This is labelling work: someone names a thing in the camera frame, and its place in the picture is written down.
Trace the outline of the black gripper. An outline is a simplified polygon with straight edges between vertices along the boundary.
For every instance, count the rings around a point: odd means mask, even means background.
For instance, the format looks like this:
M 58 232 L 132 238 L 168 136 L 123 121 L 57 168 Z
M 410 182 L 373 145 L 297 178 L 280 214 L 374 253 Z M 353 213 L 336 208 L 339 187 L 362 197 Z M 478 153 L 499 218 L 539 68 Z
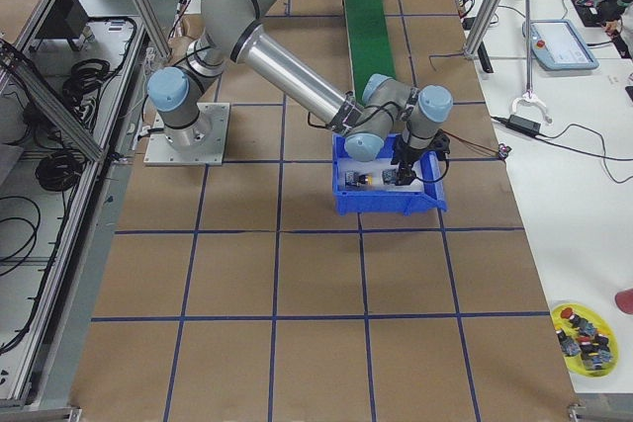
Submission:
M 412 166 L 427 151 L 427 147 L 417 149 L 408 145 L 402 137 L 395 139 L 391 164 L 398 165 L 397 186 L 409 186 L 417 179 L 416 172 Z

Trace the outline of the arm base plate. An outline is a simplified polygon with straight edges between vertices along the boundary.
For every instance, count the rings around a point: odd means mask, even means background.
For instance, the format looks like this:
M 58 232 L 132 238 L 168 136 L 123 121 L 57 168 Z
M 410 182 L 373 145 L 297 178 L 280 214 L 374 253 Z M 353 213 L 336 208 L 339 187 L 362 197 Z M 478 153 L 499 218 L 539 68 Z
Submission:
M 164 127 L 160 116 L 146 146 L 144 164 L 148 166 L 222 166 L 226 150 L 230 103 L 198 103 L 195 123 L 183 129 Z

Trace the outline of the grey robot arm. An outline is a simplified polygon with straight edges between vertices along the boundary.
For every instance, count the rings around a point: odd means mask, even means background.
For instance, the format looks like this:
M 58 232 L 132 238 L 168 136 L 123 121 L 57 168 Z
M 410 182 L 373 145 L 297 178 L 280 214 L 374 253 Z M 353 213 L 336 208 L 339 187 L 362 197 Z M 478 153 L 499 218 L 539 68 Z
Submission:
M 404 122 L 392 157 L 400 186 L 417 180 L 413 164 L 425 153 L 447 158 L 450 139 L 441 126 L 453 107 L 448 90 L 436 85 L 418 89 L 374 73 L 362 99 L 355 100 L 266 34 L 261 20 L 276 1 L 201 0 L 204 30 L 189 44 L 179 66 L 202 65 L 213 77 L 223 73 L 227 60 L 249 66 L 317 116 L 324 128 L 341 135 L 346 152 L 359 162 L 375 160 L 395 122 Z

